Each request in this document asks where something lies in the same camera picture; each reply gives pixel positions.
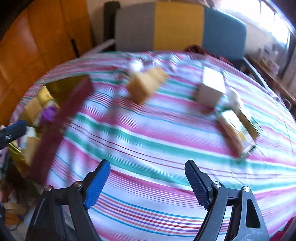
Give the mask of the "purple snack packet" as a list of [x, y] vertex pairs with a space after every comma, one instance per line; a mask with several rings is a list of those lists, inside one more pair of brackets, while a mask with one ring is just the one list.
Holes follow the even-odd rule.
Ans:
[[58, 108], [55, 105], [45, 108], [41, 114], [40, 124], [44, 125], [52, 123], [57, 113], [57, 110]]

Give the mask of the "yellow green packet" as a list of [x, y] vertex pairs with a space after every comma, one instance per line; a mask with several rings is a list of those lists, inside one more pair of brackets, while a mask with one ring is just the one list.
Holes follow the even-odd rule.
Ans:
[[233, 110], [221, 112], [217, 121], [232, 140], [240, 159], [245, 159], [255, 148], [255, 141]]

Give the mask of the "green white small box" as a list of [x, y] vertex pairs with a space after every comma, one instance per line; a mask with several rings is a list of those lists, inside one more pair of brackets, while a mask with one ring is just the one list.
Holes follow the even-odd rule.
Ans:
[[237, 116], [251, 135], [252, 139], [256, 141], [263, 133], [263, 130], [252, 114], [247, 109], [242, 108], [239, 110]]

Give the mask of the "white cardboard box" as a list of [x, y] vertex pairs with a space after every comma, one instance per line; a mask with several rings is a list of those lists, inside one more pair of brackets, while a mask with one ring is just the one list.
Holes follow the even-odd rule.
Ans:
[[197, 86], [195, 100], [208, 108], [215, 108], [226, 94], [224, 77], [221, 71], [203, 66], [201, 82]]

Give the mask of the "gold metal tin box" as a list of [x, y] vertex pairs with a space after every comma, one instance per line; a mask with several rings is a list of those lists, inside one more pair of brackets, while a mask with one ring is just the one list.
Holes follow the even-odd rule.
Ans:
[[65, 130], [93, 92], [89, 75], [68, 77], [41, 86], [18, 118], [27, 123], [26, 135], [8, 145], [23, 177], [45, 184]]

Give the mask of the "orange wooden wardrobe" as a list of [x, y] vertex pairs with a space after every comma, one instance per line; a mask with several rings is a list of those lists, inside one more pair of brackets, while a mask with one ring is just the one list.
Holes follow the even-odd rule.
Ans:
[[1, 124], [34, 82], [92, 47], [86, 1], [30, 3], [1, 39]]

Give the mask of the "white cotton ball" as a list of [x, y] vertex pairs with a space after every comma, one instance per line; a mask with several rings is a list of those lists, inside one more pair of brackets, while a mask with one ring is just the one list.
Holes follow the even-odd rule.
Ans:
[[243, 108], [243, 102], [239, 96], [239, 93], [234, 88], [227, 88], [226, 95], [228, 98], [228, 104], [233, 110], [237, 111]]
[[133, 76], [135, 73], [141, 72], [144, 68], [143, 61], [141, 60], [132, 60], [128, 66], [128, 75]]

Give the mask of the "striped pink green bedsheet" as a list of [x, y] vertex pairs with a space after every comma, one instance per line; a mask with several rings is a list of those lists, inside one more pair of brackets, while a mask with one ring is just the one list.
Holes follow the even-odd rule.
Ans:
[[[169, 77], [143, 104], [126, 89], [132, 60], [161, 67]], [[244, 160], [194, 95], [204, 64], [223, 71], [263, 133]], [[103, 240], [193, 240], [206, 210], [184, 165], [193, 160], [228, 188], [249, 186], [274, 235], [295, 216], [295, 120], [280, 98], [216, 59], [197, 54], [100, 53], [69, 61], [41, 77], [16, 106], [16, 121], [43, 84], [89, 75], [94, 92], [65, 131], [46, 183], [67, 187], [107, 159], [111, 173], [89, 215]]]

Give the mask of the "white box on desk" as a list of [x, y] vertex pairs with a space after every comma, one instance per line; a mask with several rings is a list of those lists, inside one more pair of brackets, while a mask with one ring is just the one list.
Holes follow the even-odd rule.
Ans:
[[278, 51], [273, 50], [271, 45], [264, 45], [261, 49], [259, 59], [268, 68], [271, 68], [276, 61]]

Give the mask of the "dark red cloth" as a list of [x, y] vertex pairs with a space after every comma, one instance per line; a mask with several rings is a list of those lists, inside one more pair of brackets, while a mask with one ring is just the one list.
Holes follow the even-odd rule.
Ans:
[[206, 49], [204, 49], [201, 46], [198, 45], [191, 45], [189, 47], [187, 47], [185, 49], [185, 52], [192, 52], [192, 53], [197, 53], [197, 54], [202, 54], [205, 56], [211, 56], [213, 58], [219, 59], [220, 61], [227, 63], [230, 66], [234, 66], [227, 58], [223, 57], [223, 56], [217, 56], [216, 54], [212, 54], [210, 52], [208, 52]]

